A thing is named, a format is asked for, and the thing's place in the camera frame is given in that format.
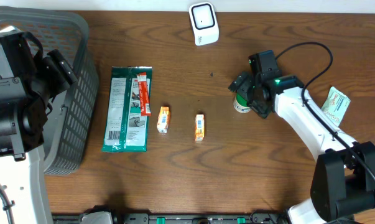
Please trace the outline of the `green lidded small jar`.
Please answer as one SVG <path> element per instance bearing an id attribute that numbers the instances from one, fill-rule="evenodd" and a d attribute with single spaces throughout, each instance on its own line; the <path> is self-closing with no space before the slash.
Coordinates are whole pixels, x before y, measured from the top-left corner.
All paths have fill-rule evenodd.
<path id="1" fill-rule="evenodd" d="M 239 94 L 236 94 L 233 101 L 235 110 L 239 113 L 245 114 L 251 111 L 251 108 L 247 106 L 247 101 Z"/>

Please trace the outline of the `orange tissue pack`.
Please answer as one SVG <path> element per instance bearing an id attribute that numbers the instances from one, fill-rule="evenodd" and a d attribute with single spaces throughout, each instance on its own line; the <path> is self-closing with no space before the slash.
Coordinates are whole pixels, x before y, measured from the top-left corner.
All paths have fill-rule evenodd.
<path id="1" fill-rule="evenodd" d="M 195 117 L 195 141 L 202 141 L 205 137 L 205 115 L 197 114 Z"/>
<path id="2" fill-rule="evenodd" d="M 157 130 L 159 133 L 166 134 L 170 123 L 170 109 L 168 106 L 162 106 L 157 120 Z"/>

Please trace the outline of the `mint green wipes packet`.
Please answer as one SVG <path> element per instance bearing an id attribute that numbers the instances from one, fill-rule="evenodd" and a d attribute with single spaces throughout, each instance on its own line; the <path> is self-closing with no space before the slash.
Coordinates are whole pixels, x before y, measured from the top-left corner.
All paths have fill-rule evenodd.
<path id="1" fill-rule="evenodd" d="M 335 87 L 331 87 L 322 106 L 322 111 L 336 126 L 339 126 L 350 103 L 351 100 L 345 94 Z"/>

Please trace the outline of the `red and white package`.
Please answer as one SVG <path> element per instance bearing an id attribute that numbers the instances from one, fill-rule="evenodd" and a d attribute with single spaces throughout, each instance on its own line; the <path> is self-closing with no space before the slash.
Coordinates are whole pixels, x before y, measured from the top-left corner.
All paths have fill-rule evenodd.
<path id="1" fill-rule="evenodd" d="M 137 74 L 137 81 L 139 87 L 139 98 L 140 98 L 140 107 L 142 116 L 150 116 L 150 104 L 149 104 L 149 89 L 147 82 L 146 72 Z"/>

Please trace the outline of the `dark green package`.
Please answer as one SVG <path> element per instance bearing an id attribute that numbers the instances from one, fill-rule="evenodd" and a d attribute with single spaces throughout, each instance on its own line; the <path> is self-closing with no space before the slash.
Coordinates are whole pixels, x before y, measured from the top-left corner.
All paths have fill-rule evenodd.
<path id="1" fill-rule="evenodd" d="M 146 152 L 149 117 L 141 115 L 137 76 L 147 75 L 151 88 L 152 67 L 113 67 L 103 152 Z"/>

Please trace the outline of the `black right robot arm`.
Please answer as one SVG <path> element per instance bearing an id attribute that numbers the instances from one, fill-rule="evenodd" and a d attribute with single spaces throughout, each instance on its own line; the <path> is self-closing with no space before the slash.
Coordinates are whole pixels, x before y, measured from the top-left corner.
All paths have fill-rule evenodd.
<path id="1" fill-rule="evenodd" d="M 350 222 L 375 208 L 375 145 L 357 142 L 316 105 L 295 76 L 283 76 L 273 51 L 249 56 L 250 72 L 228 87 L 261 118 L 275 113 L 309 149 L 316 166 L 310 197 L 290 207 L 289 223 Z"/>

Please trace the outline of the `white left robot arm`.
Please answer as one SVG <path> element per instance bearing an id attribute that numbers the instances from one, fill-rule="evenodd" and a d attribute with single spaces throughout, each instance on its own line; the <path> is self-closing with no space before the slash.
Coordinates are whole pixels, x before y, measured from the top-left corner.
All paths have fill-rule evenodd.
<path id="1" fill-rule="evenodd" d="M 52 223 L 44 180 L 50 100 L 77 77 L 58 51 L 30 32 L 0 30 L 0 223 Z"/>

